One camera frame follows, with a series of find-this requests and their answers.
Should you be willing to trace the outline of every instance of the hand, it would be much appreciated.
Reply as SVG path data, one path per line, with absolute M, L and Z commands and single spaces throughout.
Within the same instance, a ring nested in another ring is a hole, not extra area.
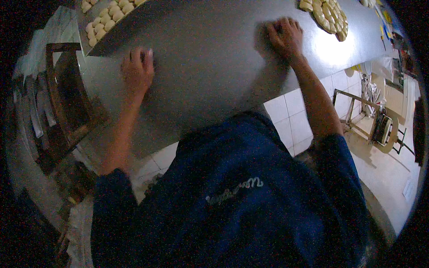
M 128 97 L 140 104 L 152 84 L 154 78 L 154 59 L 152 49 L 143 52 L 142 48 L 134 48 L 127 53 L 122 62 L 122 74 Z
M 299 23 L 291 18 L 280 18 L 267 25 L 269 38 L 280 56 L 294 60 L 302 56 L 302 34 Z

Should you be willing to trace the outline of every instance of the dark blue t-shirt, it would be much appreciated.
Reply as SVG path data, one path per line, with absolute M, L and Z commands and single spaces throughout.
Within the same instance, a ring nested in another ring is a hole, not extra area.
M 140 205 L 128 176 L 97 179 L 96 267 L 355 267 L 367 209 L 342 136 L 318 148 L 317 174 L 273 124 L 246 113 L 187 135 Z

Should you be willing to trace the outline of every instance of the sleeve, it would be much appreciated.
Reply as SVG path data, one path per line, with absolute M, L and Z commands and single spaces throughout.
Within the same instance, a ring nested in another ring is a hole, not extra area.
M 128 176 L 115 169 L 96 181 L 91 229 L 94 267 L 129 267 L 130 232 L 137 201 Z
M 362 255 L 369 228 L 359 176 L 343 136 L 327 136 L 316 150 L 318 175 L 349 234 L 351 256 Z

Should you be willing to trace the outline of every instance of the person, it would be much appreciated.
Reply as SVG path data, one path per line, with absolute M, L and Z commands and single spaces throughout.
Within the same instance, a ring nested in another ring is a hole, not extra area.
M 367 208 L 340 120 L 302 54 L 291 18 L 267 26 L 295 71 L 316 142 L 317 170 L 294 159 L 272 122 L 244 112 L 187 134 L 138 205 L 126 174 L 130 134 L 154 76 L 152 50 L 124 58 L 127 101 L 96 181 L 96 267 L 356 267 Z

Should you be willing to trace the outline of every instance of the metal work table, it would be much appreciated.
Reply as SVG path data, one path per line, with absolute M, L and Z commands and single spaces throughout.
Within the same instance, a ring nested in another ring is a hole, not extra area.
M 261 33 L 264 22 L 281 16 L 304 29 L 303 53 L 319 78 L 389 54 L 375 9 L 338 0 L 349 21 L 339 42 L 322 30 L 296 1 L 183 1 L 149 20 L 136 18 L 86 57 L 83 80 L 115 118 L 123 97 L 120 65 L 134 46 L 153 48 L 155 78 L 136 126 L 134 153 L 144 157 L 179 140 L 183 132 L 219 122 L 252 105 L 299 87 L 295 74 L 276 60 Z M 93 134 L 95 147 L 106 139 Z

